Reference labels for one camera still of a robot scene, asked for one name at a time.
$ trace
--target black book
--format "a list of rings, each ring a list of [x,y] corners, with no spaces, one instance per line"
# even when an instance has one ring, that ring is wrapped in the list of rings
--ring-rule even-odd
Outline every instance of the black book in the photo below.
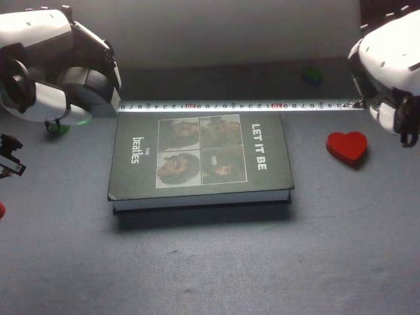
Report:
[[[108,200],[115,211],[290,201],[279,113],[118,115]]]

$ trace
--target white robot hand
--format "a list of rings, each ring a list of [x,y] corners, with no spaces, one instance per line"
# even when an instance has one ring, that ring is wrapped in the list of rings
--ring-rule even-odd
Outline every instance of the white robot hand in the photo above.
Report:
[[[416,144],[420,128],[420,10],[386,16],[348,57],[354,82],[369,110],[386,130],[399,134],[403,147]]]
[[[120,101],[112,46],[74,22],[67,6],[0,15],[0,84],[6,110],[47,130],[87,123]]]

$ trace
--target backdrop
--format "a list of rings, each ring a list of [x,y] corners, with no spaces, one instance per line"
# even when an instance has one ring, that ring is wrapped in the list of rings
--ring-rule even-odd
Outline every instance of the backdrop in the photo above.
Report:
[[[346,56],[359,0],[1,0],[1,12],[61,4],[115,48],[123,68]]]

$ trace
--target white measuring tape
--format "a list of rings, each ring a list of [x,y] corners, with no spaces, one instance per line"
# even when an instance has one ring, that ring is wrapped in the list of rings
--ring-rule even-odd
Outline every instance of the white measuring tape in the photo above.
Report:
[[[293,112],[363,110],[356,99],[341,100],[141,100],[122,101],[120,112]]]

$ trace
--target book cover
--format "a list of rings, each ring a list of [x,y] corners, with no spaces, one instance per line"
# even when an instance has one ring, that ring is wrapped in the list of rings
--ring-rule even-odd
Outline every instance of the book cover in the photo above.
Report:
[[[279,113],[119,113],[110,201],[293,188]]]

